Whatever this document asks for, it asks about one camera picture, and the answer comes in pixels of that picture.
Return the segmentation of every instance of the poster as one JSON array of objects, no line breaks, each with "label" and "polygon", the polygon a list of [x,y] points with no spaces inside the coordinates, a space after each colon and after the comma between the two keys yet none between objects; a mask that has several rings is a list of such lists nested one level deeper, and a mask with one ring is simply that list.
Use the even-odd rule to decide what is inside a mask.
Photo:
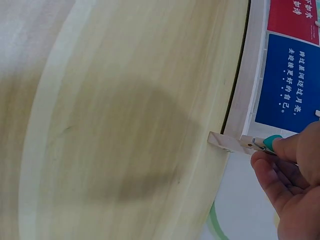
[{"label": "poster", "polygon": [[319,121],[319,64],[319,47],[270,34],[255,121],[295,133]]},{"label": "poster", "polygon": [[316,0],[271,0],[267,30],[319,45]]}]

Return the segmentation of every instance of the human hand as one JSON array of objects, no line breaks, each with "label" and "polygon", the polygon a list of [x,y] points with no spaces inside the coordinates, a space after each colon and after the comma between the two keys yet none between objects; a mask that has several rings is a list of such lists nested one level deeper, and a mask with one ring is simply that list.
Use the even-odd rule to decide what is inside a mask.
[{"label": "human hand", "polygon": [[320,122],[272,145],[277,156],[256,152],[251,165],[279,215],[279,239],[320,240]]}]

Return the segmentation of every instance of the red poster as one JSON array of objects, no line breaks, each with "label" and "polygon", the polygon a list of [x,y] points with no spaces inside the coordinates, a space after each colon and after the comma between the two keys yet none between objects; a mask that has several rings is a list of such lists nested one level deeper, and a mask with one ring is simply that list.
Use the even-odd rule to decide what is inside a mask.
[{"label": "red poster", "polygon": [[319,45],[316,0],[271,0],[268,30]]}]

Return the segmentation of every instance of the teal handle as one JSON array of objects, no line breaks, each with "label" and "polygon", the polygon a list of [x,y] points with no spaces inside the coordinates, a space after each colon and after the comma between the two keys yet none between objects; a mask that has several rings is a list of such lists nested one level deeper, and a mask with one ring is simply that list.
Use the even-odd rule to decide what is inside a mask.
[{"label": "teal handle", "polygon": [[272,143],[275,139],[278,139],[278,138],[281,138],[283,139],[283,137],[281,135],[273,135],[273,136],[270,136],[268,138],[266,138],[264,141],[263,141],[263,144],[268,148],[270,149],[272,152],[274,152],[274,148],[272,147]]}]

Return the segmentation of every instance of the bamboo board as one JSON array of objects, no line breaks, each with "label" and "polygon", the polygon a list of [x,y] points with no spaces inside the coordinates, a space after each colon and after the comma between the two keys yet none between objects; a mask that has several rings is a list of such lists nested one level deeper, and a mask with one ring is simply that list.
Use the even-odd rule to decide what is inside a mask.
[{"label": "bamboo board", "polygon": [[193,240],[248,0],[0,3],[0,239]]}]

